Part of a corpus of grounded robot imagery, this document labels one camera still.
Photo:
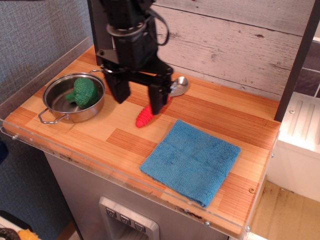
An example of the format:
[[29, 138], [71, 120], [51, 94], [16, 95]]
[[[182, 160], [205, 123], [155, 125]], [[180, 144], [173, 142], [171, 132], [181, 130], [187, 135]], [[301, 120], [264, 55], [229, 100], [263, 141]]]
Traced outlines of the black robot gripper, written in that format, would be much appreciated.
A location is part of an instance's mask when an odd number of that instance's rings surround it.
[[130, 81], [147, 86], [152, 114], [158, 115], [171, 92], [173, 69], [158, 57], [157, 32], [123, 32], [112, 39], [115, 48], [96, 56], [114, 99], [121, 104], [130, 96]]

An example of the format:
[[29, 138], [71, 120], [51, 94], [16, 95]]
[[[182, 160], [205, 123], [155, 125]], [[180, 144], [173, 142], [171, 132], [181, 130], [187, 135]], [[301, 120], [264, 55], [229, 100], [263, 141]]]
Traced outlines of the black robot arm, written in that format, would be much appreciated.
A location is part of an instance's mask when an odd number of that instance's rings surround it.
[[103, 0], [106, 31], [114, 49], [100, 49], [96, 56], [102, 61], [107, 85], [118, 103], [131, 94], [130, 82], [148, 87], [149, 102], [154, 115], [167, 104], [172, 87], [173, 69], [158, 57], [156, 20], [167, 22], [151, 6], [152, 0]]

